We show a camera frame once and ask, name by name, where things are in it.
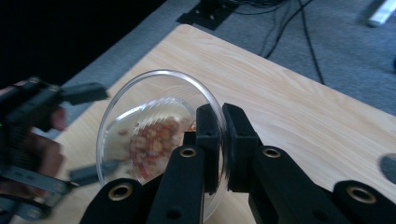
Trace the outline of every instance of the dark background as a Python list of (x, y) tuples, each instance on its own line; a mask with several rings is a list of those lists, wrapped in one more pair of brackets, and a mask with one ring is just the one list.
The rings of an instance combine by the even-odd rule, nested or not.
[(164, 0), (0, 0), (0, 89), (38, 76), (64, 84)]

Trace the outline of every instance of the black object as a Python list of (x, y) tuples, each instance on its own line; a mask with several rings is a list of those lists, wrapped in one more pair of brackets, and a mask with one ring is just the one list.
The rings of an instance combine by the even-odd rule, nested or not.
[[(105, 161), (102, 164), (102, 171), (104, 175), (114, 172), (120, 165), (120, 161)], [(99, 176), (96, 172), (96, 164), (86, 167), (80, 167), (77, 170), (72, 170), (69, 173), (70, 181), (79, 186), (90, 185), (99, 181)]]
[(204, 169), (205, 153), (202, 149), (189, 145), (176, 148), (146, 223), (202, 223)]
[(42, 131), (51, 128), (50, 115), (63, 101), (72, 105), (107, 98), (106, 90), (97, 83), (60, 88), (32, 77), (22, 86), (0, 96), (0, 176), (51, 193), (43, 203), (19, 197), (0, 195), (0, 207), (28, 220), (46, 217), (51, 208), (72, 189), (78, 187), (36, 173), (40, 159), (22, 148), (32, 127)]
[(137, 217), (143, 197), (144, 188), (139, 182), (124, 178), (114, 180), (92, 201), (102, 206), (88, 206), (80, 223), (130, 223), (129, 220)]
[(177, 21), (216, 30), (237, 8), (237, 4), (221, 3), (219, 0), (201, 0), (190, 12), (181, 15)]
[(219, 169), (220, 133), (216, 115), (210, 105), (197, 109), (195, 145), (205, 152), (205, 191), (216, 192), (219, 174), (212, 172)]
[(0, 89), (31, 76), (63, 85), (163, 2), (0, 0)]
[[(204, 105), (197, 111), (201, 109), (209, 107)], [(228, 148), (231, 155), (226, 158), (229, 164), (223, 167), (230, 175), (228, 189), (249, 194), (249, 206), (257, 223), (396, 223), (396, 204), (375, 189), (357, 181), (339, 182), (333, 192), (322, 189), (286, 151), (264, 146), (241, 108), (225, 104), (223, 112), (231, 136)], [(208, 122), (213, 122), (213, 119), (200, 118), (208, 114), (197, 112), (197, 129), (204, 126), (205, 130)], [(200, 147), (198, 139), (205, 136), (204, 133), (185, 133), (185, 136), (184, 145), (174, 150), (163, 176), (146, 184), (151, 189), (158, 188), (144, 192), (145, 197), (151, 195), (154, 200), (148, 200), (144, 206), (136, 206), (144, 200), (128, 205), (112, 202), (112, 211), (117, 212), (98, 214), (95, 211), (109, 206), (104, 199), (97, 200), (108, 198), (110, 191), (103, 189), (90, 204), (82, 223), (97, 223), (116, 214), (123, 217), (127, 215), (124, 213), (135, 216), (123, 222), (106, 220), (116, 224), (202, 223), (202, 199), (207, 192), (203, 181), (210, 179), (207, 175), (218, 173), (214, 167), (208, 169), (206, 152), (210, 146), (211, 150), (218, 149), (219, 142), (209, 141), (211, 144)]]

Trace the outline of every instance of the white object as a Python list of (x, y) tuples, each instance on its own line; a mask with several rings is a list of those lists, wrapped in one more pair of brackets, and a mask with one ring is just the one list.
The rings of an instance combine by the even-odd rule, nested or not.
[(396, 0), (386, 0), (375, 12), (375, 14), (368, 20), (370, 26), (381, 26), (385, 24), (390, 15), (396, 9)]

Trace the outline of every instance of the gray carpet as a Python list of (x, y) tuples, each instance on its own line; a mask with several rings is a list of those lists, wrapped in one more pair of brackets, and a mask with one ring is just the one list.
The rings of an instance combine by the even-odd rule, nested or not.
[[(177, 27), (177, 18), (190, 11), (198, 2), (166, 1), (66, 85), (92, 80), (106, 87), (111, 86)], [(305, 8), (305, 15), (326, 85), (396, 115), (396, 74), (392, 67), (396, 57), (396, 15), (392, 15), (379, 28), (366, 25), (367, 19), (381, 2), (316, 0)], [(298, 6), (298, 1), (289, 0), (276, 12), (276, 29), (265, 43), (264, 38), (274, 24), (274, 13), (250, 16), (234, 13), (216, 31), (194, 26), (254, 53), (259, 53), (264, 47), (265, 55), (275, 43), (283, 15), (289, 9), (288, 18)], [(237, 11), (253, 13), (262, 9), (242, 6)], [(290, 22), (269, 60), (318, 81), (300, 14)], [(66, 105), (69, 122), (87, 106)]]

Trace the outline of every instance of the metal bolt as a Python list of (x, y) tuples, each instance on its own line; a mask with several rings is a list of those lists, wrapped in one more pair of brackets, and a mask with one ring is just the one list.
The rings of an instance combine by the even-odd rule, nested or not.
[(38, 219), (41, 216), (41, 212), (38, 211), (37, 209), (32, 208), (27, 212), (27, 216), (34, 219)]
[(49, 86), (49, 90), (50, 91), (58, 91), (60, 88), (59, 88), (59, 86), (57, 86), (57, 85), (51, 85), (51, 86)]
[(108, 198), (111, 201), (121, 201), (132, 195), (134, 186), (129, 183), (120, 183), (110, 190)]
[(280, 152), (273, 148), (266, 148), (262, 154), (270, 158), (278, 158), (280, 157)]
[(180, 155), (185, 158), (194, 157), (197, 154), (193, 148), (184, 148), (180, 151)]
[(64, 192), (64, 185), (60, 183), (56, 183), (53, 185), (53, 188), (56, 189), (58, 192)]
[(350, 197), (361, 203), (376, 203), (376, 197), (367, 189), (350, 186), (346, 189)]
[(33, 82), (33, 83), (38, 83), (38, 82), (40, 81), (40, 79), (38, 79), (38, 77), (31, 77), (31, 78), (29, 79), (29, 81), (30, 81), (30, 82)]

